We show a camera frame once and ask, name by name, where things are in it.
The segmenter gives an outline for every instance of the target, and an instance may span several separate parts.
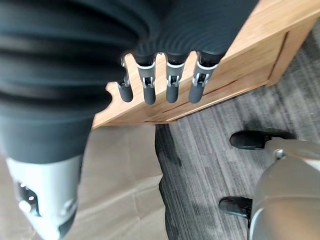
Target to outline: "striped carpet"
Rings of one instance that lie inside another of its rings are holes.
[[[221,214],[224,196],[252,197],[271,164],[261,151],[235,149],[232,133],[280,129],[320,143],[320,22],[282,80],[156,129],[170,240],[245,240],[244,219]]]

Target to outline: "silver metal joint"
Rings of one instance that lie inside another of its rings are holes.
[[[130,80],[129,80],[129,75],[128,75],[128,71],[126,72],[123,81],[121,82],[116,82],[118,88],[120,89],[122,86],[125,86],[126,88],[130,86]]]
[[[124,58],[121,58],[121,66],[125,69],[125,76],[123,77],[123,81],[116,82],[119,89],[122,86],[125,86],[126,88],[130,86],[130,79],[129,79],[128,69],[127,69],[127,64]]]
[[[140,79],[144,89],[146,89],[147,87],[150,87],[150,88],[155,87],[155,80],[156,80],[155,66],[156,66],[156,61],[154,61],[150,66],[141,66],[137,64]]]
[[[202,66],[199,60],[197,60],[193,72],[192,84],[194,86],[201,84],[202,87],[205,87],[217,66],[218,64],[210,67]]]
[[[184,72],[185,63],[179,65],[173,65],[169,62],[166,63],[166,84],[168,87],[174,86],[178,87],[182,73]]]

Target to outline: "black rubber fingertip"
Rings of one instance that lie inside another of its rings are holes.
[[[123,101],[130,103],[134,99],[134,93],[132,92],[131,86],[121,86],[119,93]]]
[[[190,92],[189,92],[189,102],[192,104],[198,103],[202,95],[204,93],[204,87],[198,84],[197,86],[191,84]]]
[[[178,94],[179,94],[179,87],[166,86],[165,97],[169,103],[171,104],[175,103],[178,99]]]
[[[143,88],[143,96],[144,101],[148,105],[152,105],[156,102],[156,92],[154,87],[147,86],[146,88]]]

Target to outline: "beige floor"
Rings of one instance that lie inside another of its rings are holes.
[[[167,240],[162,171],[153,126],[99,128],[90,136],[69,240]],[[0,161],[0,237],[38,240],[19,211],[4,157]]]

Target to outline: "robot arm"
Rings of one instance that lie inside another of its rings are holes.
[[[122,97],[132,98],[122,89],[130,82],[121,58],[133,53],[146,102],[152,104],[155,59],[149,63],[148,56],[166,53],[167,99],[174,102],[178,91],[171,87],[179,86],[186,56],[198,51],[190,91],[190,101],[198,102],[256,3],[0,2],[0,146],[18,205],[44,239],[63,238],[75,218],[93,119],[112,100],[106,84],[118,82]]]

